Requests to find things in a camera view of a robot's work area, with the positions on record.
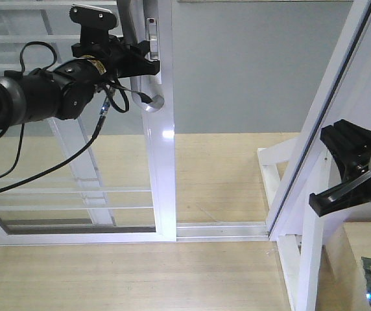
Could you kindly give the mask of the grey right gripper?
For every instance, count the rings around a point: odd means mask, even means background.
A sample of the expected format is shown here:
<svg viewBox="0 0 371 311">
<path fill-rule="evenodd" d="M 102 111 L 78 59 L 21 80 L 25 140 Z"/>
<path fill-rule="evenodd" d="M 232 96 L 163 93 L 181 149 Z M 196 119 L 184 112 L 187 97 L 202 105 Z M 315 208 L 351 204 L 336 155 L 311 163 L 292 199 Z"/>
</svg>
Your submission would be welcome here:
<svg viewBox="0 0 371 311">
<path fill-rule="evenodd" d="M 309 195 L 309 205 L 318 216 L 371 203 L 371 130 L 344 119 L 321 129 L 320 140 L 338 168 L 367 167 L 358 178 L 340 183 L 320 194 Z"/>
</svg>

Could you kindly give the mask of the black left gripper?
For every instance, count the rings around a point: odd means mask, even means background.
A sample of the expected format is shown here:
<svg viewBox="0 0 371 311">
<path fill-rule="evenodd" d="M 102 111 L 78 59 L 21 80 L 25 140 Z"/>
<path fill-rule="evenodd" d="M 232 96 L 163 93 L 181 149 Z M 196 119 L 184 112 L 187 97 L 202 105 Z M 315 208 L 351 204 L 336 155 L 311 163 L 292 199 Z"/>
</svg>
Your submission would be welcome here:
<svg viewBox="0 0 371 311">
<path fill-rule="evenodd" d="M 149 41 L 133 43 L 128 48 L 123 38 L 109 33 L 116 27 L 113 24 L 81 24 L 79 42 L 71 46 L 75 57 L 71 62 L 73 80 L 94 83 L 102 78 L 130 78 L 160 72 L 159 60 L 134 60 L 132 56 L 133 52 L 146 57 Z"/>
</svg>

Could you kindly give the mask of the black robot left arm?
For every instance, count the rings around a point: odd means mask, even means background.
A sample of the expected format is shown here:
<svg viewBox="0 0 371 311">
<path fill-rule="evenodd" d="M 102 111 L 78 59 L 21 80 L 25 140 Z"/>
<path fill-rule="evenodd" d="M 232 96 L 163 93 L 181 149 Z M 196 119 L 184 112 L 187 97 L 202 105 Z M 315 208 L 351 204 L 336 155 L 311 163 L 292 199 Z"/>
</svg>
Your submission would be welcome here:
<svg viewBox="0 0 371 311">
<path fill-rule="evenodd" d="M 49 117 L 76 119 L 95 93 L 128 89 L 120 78 L 156 75 L 159 61 L 146 59 L 150 43 L 127 44 L 106 29 L 83 26 L 74 58 L 54 70 L 5 71 L 0 77 L 0 130 Z"/>
</svg>

